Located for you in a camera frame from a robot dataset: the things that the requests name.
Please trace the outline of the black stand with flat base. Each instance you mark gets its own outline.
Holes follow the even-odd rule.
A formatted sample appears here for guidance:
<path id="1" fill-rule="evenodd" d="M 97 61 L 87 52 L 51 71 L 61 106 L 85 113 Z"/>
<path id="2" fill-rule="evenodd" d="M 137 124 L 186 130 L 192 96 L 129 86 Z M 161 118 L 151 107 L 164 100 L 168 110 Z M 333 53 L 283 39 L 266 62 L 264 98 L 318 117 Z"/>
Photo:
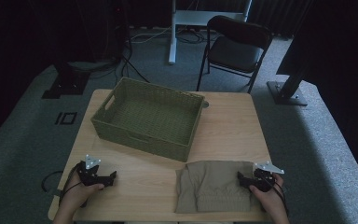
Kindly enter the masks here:
<path id="1" fill-rule="evenodd" d="M 55 63 L 58 72 L 49 90 L 46 90 L 43 99 L 59 99 L 62 95 L 82 95 L 90 78 L 90 72 L 76 71 L 67 62 Z"/>

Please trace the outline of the black slanted stand with base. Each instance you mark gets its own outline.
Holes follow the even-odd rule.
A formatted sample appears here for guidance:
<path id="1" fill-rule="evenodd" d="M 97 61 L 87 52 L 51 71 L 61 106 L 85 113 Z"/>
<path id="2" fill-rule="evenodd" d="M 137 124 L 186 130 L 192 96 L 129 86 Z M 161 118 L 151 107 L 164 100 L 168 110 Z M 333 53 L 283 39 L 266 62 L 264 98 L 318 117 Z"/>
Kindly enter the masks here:
<path id="1" fill-rule="evenodd" d="M 285 82 L 268 81 L 267 86 L 276 105 L 299 105 L 307 106 L 308 103 L 304 98 L 299 84 L 304 77 L 304 69 L 300 68 L 293 74 L 278 70 L 278 75 L 287 75 Z"/>

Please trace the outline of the person's left hand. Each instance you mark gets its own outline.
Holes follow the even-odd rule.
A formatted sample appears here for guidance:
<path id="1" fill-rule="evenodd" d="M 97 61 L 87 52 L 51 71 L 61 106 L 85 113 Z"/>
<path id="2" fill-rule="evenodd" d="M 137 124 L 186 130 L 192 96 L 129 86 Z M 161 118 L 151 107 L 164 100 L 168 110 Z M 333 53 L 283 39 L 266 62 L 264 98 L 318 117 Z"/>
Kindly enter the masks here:
<path id="1" fill-rule="evenodd" d="M 83 183 L 71 187 L 62 199 L 60 210 L 66 215 L 73 215 L 92 194 L 103 188 L 103 184 L 85 186 Z"/>

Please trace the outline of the white metal desk frame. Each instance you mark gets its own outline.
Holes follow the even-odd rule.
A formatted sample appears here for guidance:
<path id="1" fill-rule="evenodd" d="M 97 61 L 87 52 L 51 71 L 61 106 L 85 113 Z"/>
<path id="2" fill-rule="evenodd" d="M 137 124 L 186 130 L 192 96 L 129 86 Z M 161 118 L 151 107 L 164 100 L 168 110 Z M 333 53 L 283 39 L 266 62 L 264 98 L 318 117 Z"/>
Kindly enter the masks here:
<path id="1" fill-rule="evenodd" d="M 176 63 L 177 50 L 177 25 L 205 26 L 209 19 L 217 15 L 227 16 L 231 19 L 247 21 L 253 0 L 246 0 L 244 10 L 242 12 L 223 12 L 223 11 L 199 11 L 190 9 L 177 9 L 176 1 L 172 0 L 172 25 L 171 25 L 171 44 L 168 57 L 169 64 Z"/>

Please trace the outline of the green woven basket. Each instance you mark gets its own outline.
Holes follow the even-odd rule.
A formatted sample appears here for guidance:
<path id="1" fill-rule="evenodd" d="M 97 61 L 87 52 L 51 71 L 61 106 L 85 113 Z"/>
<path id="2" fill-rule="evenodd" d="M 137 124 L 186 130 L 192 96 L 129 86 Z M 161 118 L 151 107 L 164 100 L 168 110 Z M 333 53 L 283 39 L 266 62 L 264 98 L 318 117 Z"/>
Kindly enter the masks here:
<path id="1" fill-rule="evenodd" d="M 91 122 L 103 140 L 185 162 L 205 104 L 195 93 L 123 77 Z"/>

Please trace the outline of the person's right hand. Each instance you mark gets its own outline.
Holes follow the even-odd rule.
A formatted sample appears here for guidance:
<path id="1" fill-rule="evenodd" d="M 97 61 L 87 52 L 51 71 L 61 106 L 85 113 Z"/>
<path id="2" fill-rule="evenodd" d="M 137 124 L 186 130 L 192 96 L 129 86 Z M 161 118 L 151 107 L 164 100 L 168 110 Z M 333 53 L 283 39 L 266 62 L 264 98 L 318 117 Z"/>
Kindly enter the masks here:
<path id="1" fill-rule="evenodd" d="M 276 178 L 274 188 L 278 192 L 276 192 L 274 189 L 271 189 L 268 192 L 263 192 L 253 185 L 251 185 L 249 189 L 254 194 L 254 196 L 261 202 L 261 204 L 269 214 L 278 212 L 285 212 L 287 214 L 283 201 L 281 199 L 281 187 L 283 186 L 283 179 L 277 174 L 274 174 L 273 176 Z"/>

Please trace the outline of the khaki pants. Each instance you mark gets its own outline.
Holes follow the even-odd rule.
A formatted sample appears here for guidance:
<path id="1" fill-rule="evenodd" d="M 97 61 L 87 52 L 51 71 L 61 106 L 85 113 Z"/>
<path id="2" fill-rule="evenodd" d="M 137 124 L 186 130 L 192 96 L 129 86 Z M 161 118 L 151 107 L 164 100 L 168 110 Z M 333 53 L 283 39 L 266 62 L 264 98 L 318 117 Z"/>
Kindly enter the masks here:
<path id="1" fill-rule="evenodd" d="M 249 212 L 251 193 L 240 185 L 237 172 L 253 176 L 249 161 L 195 161 L 176 171 L 178 214 Z"/>

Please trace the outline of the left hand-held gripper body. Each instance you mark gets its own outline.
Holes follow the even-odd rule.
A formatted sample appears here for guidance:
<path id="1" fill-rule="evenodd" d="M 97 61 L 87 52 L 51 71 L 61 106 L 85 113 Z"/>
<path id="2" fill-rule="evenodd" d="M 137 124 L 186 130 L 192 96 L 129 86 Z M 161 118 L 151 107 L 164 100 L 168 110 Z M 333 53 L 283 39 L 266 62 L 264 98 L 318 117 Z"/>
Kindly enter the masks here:
<path id="1" fill-rule="evenodd" d="M 85 160 L 77 164 L 76 171 L 80 177 L 80 181 L 85 186 L 103 184 L 103 179 L 97 175 L 100 163 L 100 159 L 96 159 L 90 154 L 87 154 Z"/>

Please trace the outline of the black folding chair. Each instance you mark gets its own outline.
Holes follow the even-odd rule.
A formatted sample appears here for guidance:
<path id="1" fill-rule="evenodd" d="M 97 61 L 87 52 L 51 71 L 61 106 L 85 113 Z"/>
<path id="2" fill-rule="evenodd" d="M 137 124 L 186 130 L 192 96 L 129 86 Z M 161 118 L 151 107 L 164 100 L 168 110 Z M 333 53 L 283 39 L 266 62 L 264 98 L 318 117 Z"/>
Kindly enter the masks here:
<path id="1" fill-rule="evenodd" d="M 196 90 L 200 89 L 204 67 L 207 67 L 207 73 L 215 68 L 248 77 L 246 86 L 250 93 L 272 39 L 272 32 L 265 26 L 223 15 L 212 17 L 207 22 L 207 44 Z"/>

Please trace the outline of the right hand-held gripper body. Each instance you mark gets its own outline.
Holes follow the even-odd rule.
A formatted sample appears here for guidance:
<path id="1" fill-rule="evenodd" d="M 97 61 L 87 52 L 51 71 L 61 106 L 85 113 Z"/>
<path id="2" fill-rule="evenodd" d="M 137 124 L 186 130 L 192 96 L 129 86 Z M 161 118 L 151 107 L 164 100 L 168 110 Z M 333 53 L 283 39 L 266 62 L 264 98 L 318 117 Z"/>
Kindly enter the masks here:
<path id="1" fill-rule="evenodd" d="M 271 161 L 254 163 L 255 186 L 261 191 L 269 191 L 275 185 L 274 174 L 284 175 L 285 171 Z"/>

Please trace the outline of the dark equipment tower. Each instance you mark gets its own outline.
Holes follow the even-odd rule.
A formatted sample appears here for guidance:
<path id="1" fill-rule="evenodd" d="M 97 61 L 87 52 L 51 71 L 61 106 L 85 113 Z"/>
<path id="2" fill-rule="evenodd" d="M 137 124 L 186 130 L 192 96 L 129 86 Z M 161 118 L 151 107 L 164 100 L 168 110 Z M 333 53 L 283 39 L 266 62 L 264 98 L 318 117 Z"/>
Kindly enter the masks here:
<path id="1" fill-rule="evenodd" d="M 96 3 L 95 56 L 98 60 L 120 61 L 128 32 L 126 0 L 97 0 Z"/>

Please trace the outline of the dark curtain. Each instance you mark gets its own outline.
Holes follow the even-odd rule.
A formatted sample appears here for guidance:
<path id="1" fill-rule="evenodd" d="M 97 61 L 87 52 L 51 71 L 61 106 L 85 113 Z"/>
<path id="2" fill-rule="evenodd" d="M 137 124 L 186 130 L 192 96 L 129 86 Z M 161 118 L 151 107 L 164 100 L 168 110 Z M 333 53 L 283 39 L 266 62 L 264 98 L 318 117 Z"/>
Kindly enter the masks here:
<path id="1" fill-rule="evenodd" d="M 313 0 L 252 0 L 248 21 L 268 27 L 274 35 L 292 37 Z"/>

